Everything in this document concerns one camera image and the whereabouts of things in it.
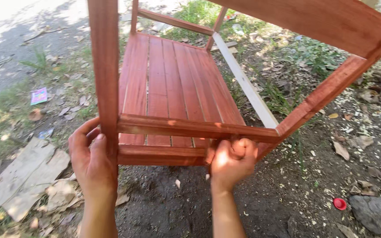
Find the weed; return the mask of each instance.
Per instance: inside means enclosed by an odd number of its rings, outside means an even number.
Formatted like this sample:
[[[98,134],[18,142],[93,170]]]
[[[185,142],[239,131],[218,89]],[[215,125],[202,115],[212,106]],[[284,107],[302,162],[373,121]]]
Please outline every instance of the weed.
[[[35,51],[36,63],[33,63],[31,61],[20,61],[20,63],[26,66],[35,68],[41,72],[45,71],[48,68],[45,52],[42,49],[38,50],[38,48],[36,47],[34,48],[34,51]]]

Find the twig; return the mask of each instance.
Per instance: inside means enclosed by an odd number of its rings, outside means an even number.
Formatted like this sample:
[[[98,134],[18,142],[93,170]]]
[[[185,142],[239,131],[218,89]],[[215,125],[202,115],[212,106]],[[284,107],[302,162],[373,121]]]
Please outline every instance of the twig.
[[[56,29],[56,30],[43,30],[39,34],[35,35],[34,37],[32,37],[30,39],[25,40],[24,42],[31,41],[31,40],[33,40],[33,39],[35,39],[35,38],[37,38],[37,37],[39,37],[39,36],[41,36],[43,34],[46,34],[46,33],[52,33],[52,32],[56,32],[56,31],[64,30],[64,29],[67,29],[67,27],[59,28],[59,29]]]

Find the stone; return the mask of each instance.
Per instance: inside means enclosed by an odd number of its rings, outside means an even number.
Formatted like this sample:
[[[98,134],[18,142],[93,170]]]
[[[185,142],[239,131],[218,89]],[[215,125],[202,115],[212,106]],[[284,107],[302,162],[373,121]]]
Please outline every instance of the stone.
[[[381,198],[352,196],[349,203],[355,218],[374,234],[381,235]]]

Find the rock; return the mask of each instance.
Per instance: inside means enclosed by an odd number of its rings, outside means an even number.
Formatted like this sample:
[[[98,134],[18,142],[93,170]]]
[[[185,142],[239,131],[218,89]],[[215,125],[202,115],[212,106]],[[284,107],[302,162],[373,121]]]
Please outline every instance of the rock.
[[[288,232],[291,238],[295,238],[295,235],[298,233],[296,221],[293,216],[291,216],[288,220]]]
[[[381,198],[352,196],[349,203],[355,218],[371,232],[381,235]]]

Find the wooden rail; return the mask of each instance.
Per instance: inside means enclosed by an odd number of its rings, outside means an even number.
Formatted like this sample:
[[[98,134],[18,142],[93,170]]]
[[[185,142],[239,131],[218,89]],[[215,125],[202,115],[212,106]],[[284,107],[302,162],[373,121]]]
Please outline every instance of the wooden rail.
[[[130,114],[120,114],[117,132],[214,139],[240,135],[255,142],[267,143],[274,143],[280,138],[275,129]]]
[[[187,30],[192,30],[198,33],[202,33],[205,35],[212,35],[214,33],[214,30],[205,26],[200,26],[198,24],[193,24],[187,21],[179,20],[173,17],[165,16],[162,14],[158,14],[152,11],[147,11],[144,9],[139,8],[138,9],[138,16],[145,17],[147,19],[151,19],[157,22],[163,22],[166,24],[170,24],[172,26],[177,26],[180,28],[184,28]]]
[[[118,164],[202,166],[205,149],[191,147],[166,147],[149,145],[119,145]]]

